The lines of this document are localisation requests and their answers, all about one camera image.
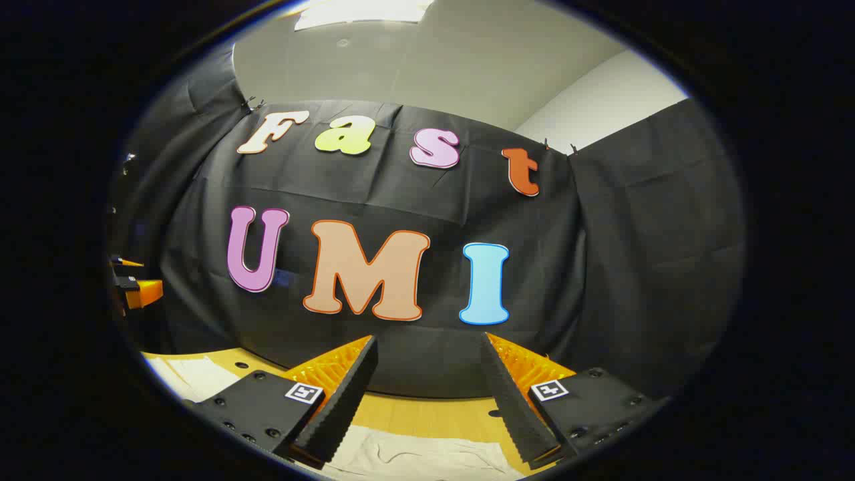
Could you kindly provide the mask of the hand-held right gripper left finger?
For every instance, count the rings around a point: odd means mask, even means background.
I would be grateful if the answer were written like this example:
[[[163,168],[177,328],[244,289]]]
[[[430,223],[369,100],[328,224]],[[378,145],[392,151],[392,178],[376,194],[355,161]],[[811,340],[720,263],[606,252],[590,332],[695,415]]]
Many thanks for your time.
[[[301,363],[263,358],[263,367],[184,407],[267,454],[322,468],[345,438],[378,359],[374,335]]]

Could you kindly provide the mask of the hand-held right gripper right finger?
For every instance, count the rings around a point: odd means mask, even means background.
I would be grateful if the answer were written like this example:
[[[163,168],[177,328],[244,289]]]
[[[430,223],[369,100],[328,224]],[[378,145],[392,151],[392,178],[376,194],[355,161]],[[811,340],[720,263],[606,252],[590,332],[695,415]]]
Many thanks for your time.
[[[519,456],[532,469],[590,458],[669,402],[606,369],[572,371],[500,336],[480,337],[486,383]]]

